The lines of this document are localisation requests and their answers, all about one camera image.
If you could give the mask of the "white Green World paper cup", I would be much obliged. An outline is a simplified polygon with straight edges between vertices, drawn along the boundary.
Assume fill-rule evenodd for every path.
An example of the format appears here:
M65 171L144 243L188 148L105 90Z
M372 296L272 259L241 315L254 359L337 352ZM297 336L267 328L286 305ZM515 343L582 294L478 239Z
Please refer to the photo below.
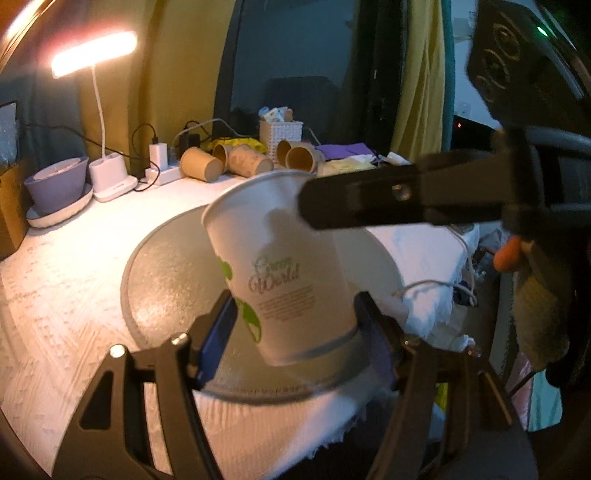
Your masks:
M356 334L335 237L298 214L297 195L311 178L290 170L253 177L201 217L246 329L273 366L318 357Z

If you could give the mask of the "brown paper cup front right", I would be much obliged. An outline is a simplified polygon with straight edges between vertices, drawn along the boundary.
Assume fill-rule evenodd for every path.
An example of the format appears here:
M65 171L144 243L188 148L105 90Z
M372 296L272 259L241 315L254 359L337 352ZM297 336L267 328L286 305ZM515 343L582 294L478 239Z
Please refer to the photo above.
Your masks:
M325 162L325 156L314 147L295 146L290 148L286 156L286 165L288 169L315 173Z

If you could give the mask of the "brown paper cup rear right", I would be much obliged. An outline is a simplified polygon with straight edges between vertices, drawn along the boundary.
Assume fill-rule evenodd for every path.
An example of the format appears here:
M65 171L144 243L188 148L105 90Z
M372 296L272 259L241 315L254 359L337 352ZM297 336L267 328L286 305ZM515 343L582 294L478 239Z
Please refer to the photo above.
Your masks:
M283 139L276 145L276 161L281 167L287 166L287 154L291 149L300 145L298 141Z

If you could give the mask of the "patterned brown paper cup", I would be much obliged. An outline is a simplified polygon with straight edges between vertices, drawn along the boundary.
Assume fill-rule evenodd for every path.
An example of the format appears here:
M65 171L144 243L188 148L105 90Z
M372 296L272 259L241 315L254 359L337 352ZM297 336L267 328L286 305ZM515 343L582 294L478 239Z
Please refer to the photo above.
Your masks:
M228 170L249 178L273 170L273 161L249 146L233 147L228 156Z

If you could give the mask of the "brown paper cup open mouth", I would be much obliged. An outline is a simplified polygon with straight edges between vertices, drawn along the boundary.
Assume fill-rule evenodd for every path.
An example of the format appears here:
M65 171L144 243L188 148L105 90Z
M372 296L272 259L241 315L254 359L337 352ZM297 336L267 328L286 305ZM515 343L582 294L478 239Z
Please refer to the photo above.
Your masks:
M226 144L217 144L212 149L212 155L222 163L222 172L228 172L229 156L232 147Z

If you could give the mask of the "brown paper cup far left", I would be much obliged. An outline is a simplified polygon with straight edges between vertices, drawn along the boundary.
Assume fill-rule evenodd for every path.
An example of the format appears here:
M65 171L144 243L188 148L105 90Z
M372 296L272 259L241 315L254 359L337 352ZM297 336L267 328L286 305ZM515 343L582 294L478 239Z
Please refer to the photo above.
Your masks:
M223 171L223 163L197 147L189 147L180 158L180 169L182 173L190 178L215 182Z

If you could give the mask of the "yellow curtain right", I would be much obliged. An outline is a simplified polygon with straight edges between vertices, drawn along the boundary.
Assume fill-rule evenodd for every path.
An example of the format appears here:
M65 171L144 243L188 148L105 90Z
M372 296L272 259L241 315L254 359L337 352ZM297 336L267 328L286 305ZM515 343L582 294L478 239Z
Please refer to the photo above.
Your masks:
M442 4L408 3L408 41L391 148L415 161L441 149L446 62Z

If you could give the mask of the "yellow tissue pack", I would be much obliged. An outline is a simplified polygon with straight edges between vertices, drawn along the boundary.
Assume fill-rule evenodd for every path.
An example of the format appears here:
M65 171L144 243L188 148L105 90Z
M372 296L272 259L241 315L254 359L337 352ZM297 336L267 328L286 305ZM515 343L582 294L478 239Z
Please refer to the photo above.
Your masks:
M375 157L370 154L353 155L344 159L324 161L318 166L317 176L334 176L359 171L376 169L373 164Z

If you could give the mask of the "white textured tablecloth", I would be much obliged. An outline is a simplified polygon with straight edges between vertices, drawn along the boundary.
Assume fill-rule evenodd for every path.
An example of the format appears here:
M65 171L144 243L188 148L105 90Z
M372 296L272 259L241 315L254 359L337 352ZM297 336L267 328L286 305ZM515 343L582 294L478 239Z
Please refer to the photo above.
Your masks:
M205 205L236 179L176 181L91 202L51 229L30 230L1 264L1 408L44 470L108 349L138 349L124 323L120 282L135 247L173 216ZM363 374L301 402L252 406L197 394L213 453L228 479L272 479L332 453L360 422L372 379Z

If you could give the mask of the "round grey glass mat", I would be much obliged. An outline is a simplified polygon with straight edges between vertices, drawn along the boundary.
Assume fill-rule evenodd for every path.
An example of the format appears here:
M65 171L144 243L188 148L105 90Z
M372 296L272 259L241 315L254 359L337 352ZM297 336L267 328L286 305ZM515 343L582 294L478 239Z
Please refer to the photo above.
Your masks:
M125 267L121 310L142 349L157 347L211 311L226 288L211 242L201 225L202 208L181 213L150 232ZM399 268L368 230L335 232L349 289L379 301L402 285ZM351 380L378 382L374 355L362 334L346 345L302 363L273 367L263 361L245 325L232 330L215 376L204 393L226 401L278 404L332 391Z

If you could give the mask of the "yellow plastic bag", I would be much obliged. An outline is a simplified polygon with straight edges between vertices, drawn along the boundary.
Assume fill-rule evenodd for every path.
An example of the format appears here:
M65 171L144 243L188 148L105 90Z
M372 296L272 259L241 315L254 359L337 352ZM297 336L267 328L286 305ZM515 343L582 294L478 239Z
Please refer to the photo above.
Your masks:
M249 148L252 148L252 150L256 151L257 153L260 153L263 155L266 155L266 153L267 153L266 146L263 145L263 143L261 143L259 140L256 140L255 138L250 138L250 137L245 137L245 138L221 137L221 138L217 138L215 140L212 140L211 143L209 143L208 151L212 152L214 150L214 148L218 145L225 145L225 146L231 146L231 147L245 145L245 146L248 146Z

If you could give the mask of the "white desk lamp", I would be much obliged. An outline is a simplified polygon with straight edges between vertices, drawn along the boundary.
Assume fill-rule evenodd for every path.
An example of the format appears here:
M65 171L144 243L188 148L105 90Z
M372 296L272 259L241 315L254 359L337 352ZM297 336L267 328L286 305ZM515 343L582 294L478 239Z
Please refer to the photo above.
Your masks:
M137 46L133 31L114 31L78 43L54 55L50 66L52 76L61 78L74 72L89 69L100 125L101 156L88 165L93 196L101 203L110 202L137 186L137 179L126 169L121 153L106 152L106 123L98 86L96 67L99 64L131 54Z

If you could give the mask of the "white power strip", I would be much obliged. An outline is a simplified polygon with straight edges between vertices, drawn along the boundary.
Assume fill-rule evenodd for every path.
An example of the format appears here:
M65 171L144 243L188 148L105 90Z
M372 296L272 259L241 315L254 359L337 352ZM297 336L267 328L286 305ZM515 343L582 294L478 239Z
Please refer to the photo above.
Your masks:
M184 177L178 165L169 166L165 170L147 168L144 170L144 178L149 186L163 186Z

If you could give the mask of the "white USB charger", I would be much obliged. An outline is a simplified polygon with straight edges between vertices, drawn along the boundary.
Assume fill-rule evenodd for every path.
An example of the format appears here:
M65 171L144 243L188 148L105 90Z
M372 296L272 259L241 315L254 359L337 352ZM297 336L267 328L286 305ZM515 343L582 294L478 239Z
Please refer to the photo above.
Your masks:
M156 170L165 171L168 169L168 151L165 143L151 143L149 145L150 166Z

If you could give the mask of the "yellow curtain left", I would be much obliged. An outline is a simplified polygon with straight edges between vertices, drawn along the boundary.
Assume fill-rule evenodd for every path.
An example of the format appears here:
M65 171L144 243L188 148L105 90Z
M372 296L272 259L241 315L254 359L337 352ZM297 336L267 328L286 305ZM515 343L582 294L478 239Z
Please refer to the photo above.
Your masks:
M214 97L231 1L92 1L85 29L131 30L135 51L96 68L106 123L106 144L129 153L153 125L170 141L190 120L213 116ZM91 74L76 76L85 134L100 140Z

